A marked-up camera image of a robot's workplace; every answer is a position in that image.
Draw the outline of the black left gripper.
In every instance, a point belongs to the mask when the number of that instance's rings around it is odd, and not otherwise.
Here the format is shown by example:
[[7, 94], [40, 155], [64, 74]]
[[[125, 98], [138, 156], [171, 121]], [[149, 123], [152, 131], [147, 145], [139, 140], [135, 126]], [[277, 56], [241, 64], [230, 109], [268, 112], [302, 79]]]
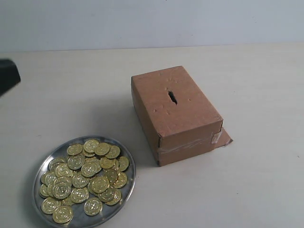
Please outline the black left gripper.
[[0, 95], [3, 96], [21, 82], [18, 68], [11, 59], [0, 60]]

